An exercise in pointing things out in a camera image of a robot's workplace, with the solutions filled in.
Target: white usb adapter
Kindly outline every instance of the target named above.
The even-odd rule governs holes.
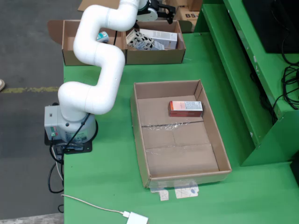
[[[147,224],[149,219],[145,216],[127,211],[123,212],[123,216],[128,218],[127,224]]]

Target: green table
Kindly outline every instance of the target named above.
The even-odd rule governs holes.
[[[98,206],[133,211],[151,224],[276,224],[299,220],[299,188],[288,163],[240,167],[253,141],[209,33],[185,34],[183,64],[127,65],[113,109],[97,116],[93,151],[65,156],[65,194]],[[94,85],[100,68],[64,67],[64,81]],[[220,183],[199,186],[199,196],[169,201],[144,189],[139,174],[129,97],[134,82],[201,79],[233,172]],[[66,224],[125,224],[120,214],[64,199]]]

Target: white cable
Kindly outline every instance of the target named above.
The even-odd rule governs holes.
[[[63,197],[69,197],[69,198],[75,199],[75,200],[77,200],[77,201],[80,201],[80,202],[83,202],[83,203],[88,204],[88,205],[90,205],[90,206],[93,206],[93,207],[95,207],[95,208],[97,208],[97,209],[102,209],[102,210],[105,210],[105,211],[111,211],[111,212],[117,212],[117,213],[120,213],[120,214],[122,214],[122,215],[124,214],[122,211],[110,210],[110,209],[104,209],[104,208],[102,208],[102,207],[98,207],[98,206],[96,206],[96,205],[94,205],[94,204],[90,204],[90,203],[88,203],[88,202],[86,202],[86,201],[83,201],[83,200],[81,200],[81,199],[78,199],[78,198],[75,198],[75,197],[72,197],[72,196],[69,196],[69,195],[61,195],[61,196],[63,196]]]
[[[56,159],[56,155],[55,155],[55,153],[54,153],[54,149],[53,149],[53,147],[52,147],[52,153],[53,153],[54,158]],[[58,174],[59,174],[61,180],[64,181],[64,179],[62,178],[62,175],[60,174],[60,171],[59,171],[58,163],[57,163],[57,162],[56,162],[56,168],[57,168],[57,172],[58,172]]]

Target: shoe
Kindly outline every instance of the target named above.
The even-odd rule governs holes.
[[[0,91],[3,90],[4,86],[5,82],[2,79],[0,79]]]

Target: yellow floor line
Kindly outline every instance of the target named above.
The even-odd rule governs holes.
[[[23,93],[23,92],[57,92],[58,86],[30,87],[30,88],[4,88],[0,93]]]

